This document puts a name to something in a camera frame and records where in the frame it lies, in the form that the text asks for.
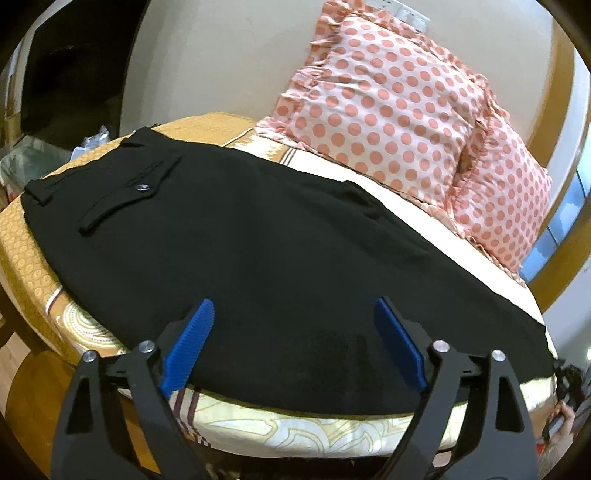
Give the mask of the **person's right hand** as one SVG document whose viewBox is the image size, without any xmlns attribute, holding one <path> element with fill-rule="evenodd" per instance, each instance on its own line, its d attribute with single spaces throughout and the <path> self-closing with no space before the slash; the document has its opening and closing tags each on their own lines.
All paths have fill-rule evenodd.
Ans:
<svg viewBox="0 0 591 480">
<path fill-rule="evenodd" d="M 572 429 L 575 419 L 575 411 L 564 400 L 554 406 L 538 441 L 539 464 L 554 465 L 565 455 L 574 441 Z"/>
</svg>

